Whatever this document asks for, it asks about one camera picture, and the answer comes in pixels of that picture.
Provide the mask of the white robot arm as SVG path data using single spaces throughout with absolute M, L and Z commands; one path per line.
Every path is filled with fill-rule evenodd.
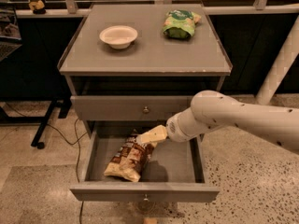
M 299 152 L 299 110 L 271 105 L 251 105 L 217 91 L 200 91 L 186 110 L 140 134 L 140 145 L 169 138 L 186 142 L 224 126 L 234 126 L 291 152 Z

